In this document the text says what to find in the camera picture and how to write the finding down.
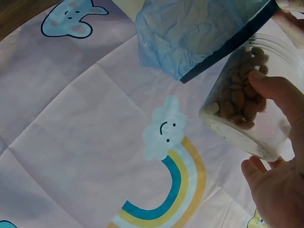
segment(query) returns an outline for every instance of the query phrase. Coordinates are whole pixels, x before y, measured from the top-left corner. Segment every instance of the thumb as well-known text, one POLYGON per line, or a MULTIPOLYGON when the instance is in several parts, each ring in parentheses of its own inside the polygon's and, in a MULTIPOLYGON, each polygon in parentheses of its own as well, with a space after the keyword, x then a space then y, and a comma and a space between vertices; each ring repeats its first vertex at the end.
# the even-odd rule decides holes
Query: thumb
POLYGON ((304 12, 304 0, 275 0, 280 8, 288 11, 304 12))
POLYGON ((249 81, 266 99, 271 99, 287 117, 299 172, 304 175, 304 94, 283 77, 267 77, 258 71, 250 73, 249 81))

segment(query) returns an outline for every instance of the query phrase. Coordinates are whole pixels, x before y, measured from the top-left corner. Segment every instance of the rainbow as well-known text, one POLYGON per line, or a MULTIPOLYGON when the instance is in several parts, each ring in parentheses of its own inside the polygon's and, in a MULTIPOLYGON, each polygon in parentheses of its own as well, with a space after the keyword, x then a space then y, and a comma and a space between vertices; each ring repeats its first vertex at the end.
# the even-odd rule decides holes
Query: rainbow
POLYGON ((181 228, 193 215, 206 186, 206 170, 199 152, 184 137, 162 160, 172 177, 166 200, 152 210, 126 201, 107 228, 181 228))

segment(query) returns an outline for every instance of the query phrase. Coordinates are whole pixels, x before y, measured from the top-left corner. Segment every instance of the finger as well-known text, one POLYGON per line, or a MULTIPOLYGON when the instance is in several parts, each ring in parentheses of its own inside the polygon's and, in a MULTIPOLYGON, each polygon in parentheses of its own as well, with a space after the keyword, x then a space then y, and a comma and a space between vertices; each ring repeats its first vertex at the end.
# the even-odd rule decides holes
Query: finger
POLYGON ((304 12, 304 0, 275 0, 285 10, 304 12))
POLYGON ((279 11, 272 19, 281 27, 297 48, 304 48, 304 23, 290 12, 279 11))
POLYGON ((251 191, 255 191, 255 187, 257 185, 256 181, 262 175, 261 170, 259 170, 258 167, 256 167, 250 160, 243 161, 241 168, 251 191))
POLYGON ((291 124, 289 138, 296 157, 297 169, 304 175, 304 94, 283 77, 267 77, 258 71, 249 75, 255 90, 272 99, 291 124))
POLYGON ((304 119, 304 94, 283 77, 267 77, 252 71, 249 81, 266 99, 271 99, 282 110, 291 125, 304 119))
POLYGON ((263 165, 263 163, 261 162, 261 160, 257 157, 252 156, 251 158, 249 158, 249 160, 261 171, 261 172, 267 172, 267 169, 265 168, 265 166, 263 165))
POLYGON ((276 169, 284 163, 285 163, 285 160, 280 156, 276 161, 268 162, 268 165, 270 166, 271 169, 276 169))

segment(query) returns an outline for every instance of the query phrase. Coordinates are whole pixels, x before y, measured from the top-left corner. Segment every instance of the almond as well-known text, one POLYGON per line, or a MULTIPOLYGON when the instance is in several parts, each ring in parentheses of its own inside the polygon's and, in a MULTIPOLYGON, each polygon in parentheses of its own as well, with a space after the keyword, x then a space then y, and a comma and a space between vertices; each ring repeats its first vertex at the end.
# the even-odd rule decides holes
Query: almond
POLYGON ((219 92, 222 93, 230 85, 230 82, 227 79, 224 79, 220 82, 219 92))
POLYGON ((220 101, 230 101, 231 100, 231 91, 229 89, 224 90, 224 92, 219 97, 220 101))
POLYGON ((242 77, 242 82, 246 81, 249 78, 249 74, 250 72, 242 77))
POLYGON ((252 121, 257 114, 257 103, 246 101, 243 109, 243 115, 247 121, 252 121))
POLYGON ((232 78, 234 75, 239 75, 239 69, 238 68, 234 68, 232 70, 230 70, 227 74, 227 78, 232 78))
POLYGON ((243 77, 244 75, 248 74, 253 69, 253 66, 249 63, 246 63, 242 66, 239 71, 239 75, 243 77))
POLYGON ((237 75, 233 75, 231 81, 234 84, 242 84, 242 79, 237 75))
POLYGON ((246 119, 245 117, 243 117, 242 115, 234 115, 233 117, 231 117, 231 121, 234 122, 235 124, 238 124, 240 122, 244 122, 246 119))
POLYGON ((257 95, 256 90, 251 85, 245 86, 244 91, 246 96, 249 98, 253 98, 257 95))
POLYGON ((262 74, 264 75, 267 75, 268 74, 268 67, 266 65, 261 65, 260 68, 258 69, 259 72, 261 72, 262 74))
POLYGON ((258 104, 257 111, 259 113, 264 112, 266 109, 266 104, 267 104, 267 100, 266 100, 266 98, 263 97, 261 102, 258 104))
POLYGON ((208 114, 215 114, 219 111, 219 105, 217 102, 212 103, 206 109, 206 113, 208 114))
POLYGON ((268 60, 269 60, 269 56, 268 55, 254 56, 251 59, 251 63, 254 66, 261 66, 261 65, 265 65, 268 60))
POLYGON ((262 56, 262 55, 264 55, 264 50, 263 49, 261 49, 261 48, 257 48, 257 47, 253 47, 252 49, 251 49, 251 53, 254 55, 254 56, 262 56))
POLYGON ((242 90, 233 91, 231 101, 238 109, 242 109, 246 101, 244 92, 242 90))
POLYGON ((221 102, 219 104, 219 114, 224 117, 230 117, 234 114, 233 104, 229 101, 221 102))
POLYGON ((246 81, 243 82, 243 85, 245 85, 245 86, 246 86, 246 85, 249 85, 249 84, 250 84, 250 83, 249 83, 249 80, 248 80, 248 79, 247 79, 246 81))
POLYGON ((229 89, 239 90, 239 89, 243 89, 243 86, 241 86, 241 85, 232 85, 232 86, 229 86, 229 89))
POLYGON ((246 122, 240 122, 237 124, 237 126, 243 130, 250 130, 255 126, 255 123, 252 121, 246 121, 246 122))

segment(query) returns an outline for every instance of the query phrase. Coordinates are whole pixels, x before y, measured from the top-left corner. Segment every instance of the wooden table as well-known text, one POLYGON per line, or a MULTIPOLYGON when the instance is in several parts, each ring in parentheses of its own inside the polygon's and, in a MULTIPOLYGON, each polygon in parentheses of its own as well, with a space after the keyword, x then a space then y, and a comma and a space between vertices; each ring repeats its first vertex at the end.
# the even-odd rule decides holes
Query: wooden table
POLYGON ((0 40, 60 0, 0 0, 0 40))

